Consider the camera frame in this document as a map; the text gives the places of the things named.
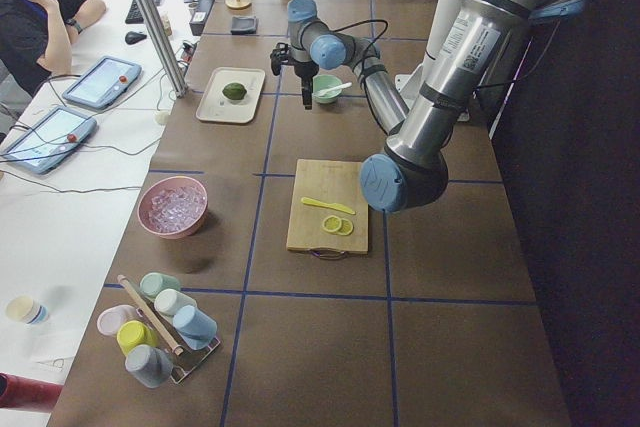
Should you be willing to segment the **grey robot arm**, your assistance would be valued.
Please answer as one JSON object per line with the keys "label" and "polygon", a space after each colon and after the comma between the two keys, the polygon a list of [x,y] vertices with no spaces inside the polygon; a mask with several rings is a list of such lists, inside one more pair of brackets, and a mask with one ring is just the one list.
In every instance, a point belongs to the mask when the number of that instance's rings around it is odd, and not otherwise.
{"label": "grey robot arm", "polygon": [[368,97],[387,138],[381,153],[360,171],[361,192],[377,211],[398,212],[436,201],[446,189],[448,168],[441,150],[454,124],[480,87],[489,65],[517,28],[579,14],[586,0],[439,0],[457,8],[438,54],[425,58],[421,85],[411,103],[396,89],[371,40],[330,29],[314,0],[290,0],[288,43],[271,53],[278,74],[290,65],[301,80],[303,104],[312,103],[320,69],[349,67]]}

